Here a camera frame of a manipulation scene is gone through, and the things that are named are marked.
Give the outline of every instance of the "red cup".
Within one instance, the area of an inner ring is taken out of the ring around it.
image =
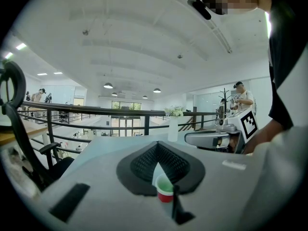
[[[173,200],[173,195],[163,195],[160,192],[158,192],[158,198],[160,199],[161,202],[163,203],[169,203]]]
[[[155,186],[161,202],[169,203],[173,200],[173,185],[166,174],[161,174],[156,178]]]

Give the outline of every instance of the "black cap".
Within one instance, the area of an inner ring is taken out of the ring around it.
[[[234,86],[233,88],[236,88],[238,85],[243,85],[243,83],[241,81],[238,81]]]
[[[215,14],[226,14],[223,11],[223,5],[221,3],[216,3],[216,0],[202,0],[207,8],[213,11]]]

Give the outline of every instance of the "chair armrest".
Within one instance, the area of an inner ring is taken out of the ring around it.
[[[40,152],[41,154],[45,154],[46,152],[50,151],[51,149],[56,148],[57,146],[60,146],[60,144],[57,143],[57,142],[54,142],[54,143],[45,145],[43,148],[41,148],[41,149],[39,150],[39,152]]]

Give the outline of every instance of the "green liquid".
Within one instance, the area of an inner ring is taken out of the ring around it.
[[[172,193],[173,192],[173,186],[172,184],[168,182],[162,182],[159,185],[159,188],[165,192]]]

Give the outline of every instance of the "chair backrest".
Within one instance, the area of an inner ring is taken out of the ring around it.
[[[17,108],[23,103],[26,93],[26,79],[23,71],[15,62],[7,62],[4,64],[4,71],[0,76],[0,86],[3,82],[6,82],[6,93],[8,95],[7,83],[9,79],[12,81],[14,94],[11,100],[6,102],[0,96],[0,105],[2,108],[2,114],[7,115],[12,123],[13,132],[20,148],[25,154],[26,158],[30,162],[31,166],[36,170],[45,180],[47,184],[54,182],[44,165],[39,161],[34,153],[34,150],[30,144],[28,135],[26,133],[24,124],[18,115]]]

